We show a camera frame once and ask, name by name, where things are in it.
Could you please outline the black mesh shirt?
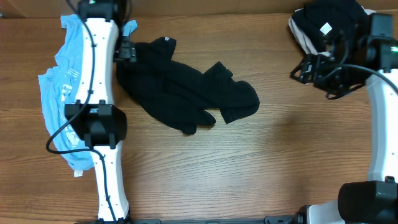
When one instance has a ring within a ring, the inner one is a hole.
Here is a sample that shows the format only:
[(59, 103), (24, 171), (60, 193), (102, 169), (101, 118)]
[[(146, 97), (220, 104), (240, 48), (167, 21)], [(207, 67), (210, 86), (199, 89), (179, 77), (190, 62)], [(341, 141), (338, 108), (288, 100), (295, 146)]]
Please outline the black mesh shirt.
[(197, 126), (213, 126), (208, 109), (231, 123), (254, 114), (260, 105), (255, 89), (234, 81), (221, 62), (206, 72), (172, 60), (177, 41), (159, 37), (135, 44), (137, 60), (118, 63), (116, 78), (126, 93), (153, 118), (187, 135)]

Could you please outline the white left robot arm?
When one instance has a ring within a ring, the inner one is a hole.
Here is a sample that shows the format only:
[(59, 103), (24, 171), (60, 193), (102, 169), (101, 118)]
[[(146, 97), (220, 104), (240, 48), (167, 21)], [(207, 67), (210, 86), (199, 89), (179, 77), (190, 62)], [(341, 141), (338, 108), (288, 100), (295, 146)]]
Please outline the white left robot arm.
[(90, 152), (96, 175), (97, 223), (131, 223), (123, 186), (121, 149), (127, 118), (114, 104), (113, 65), (136, 60), (134, 45), (123, 35), (129, 1), (80, 1), (83, 61), (76, 101), (65, 117)]

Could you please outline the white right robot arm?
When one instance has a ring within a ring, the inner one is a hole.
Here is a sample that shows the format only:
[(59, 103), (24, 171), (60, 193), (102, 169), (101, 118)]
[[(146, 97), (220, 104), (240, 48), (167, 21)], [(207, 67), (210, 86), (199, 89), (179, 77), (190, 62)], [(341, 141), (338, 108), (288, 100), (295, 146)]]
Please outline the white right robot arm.
[(345, 183), (338, 198), (304, 205), (287, 223), (397, 223), (397, 40), (393, 16), (372, 13), (353, 47), (329, 57), (308, 54), (291, 71), (336, 100), (366, 87), (371, 104), (372, 153), (367, 179)]

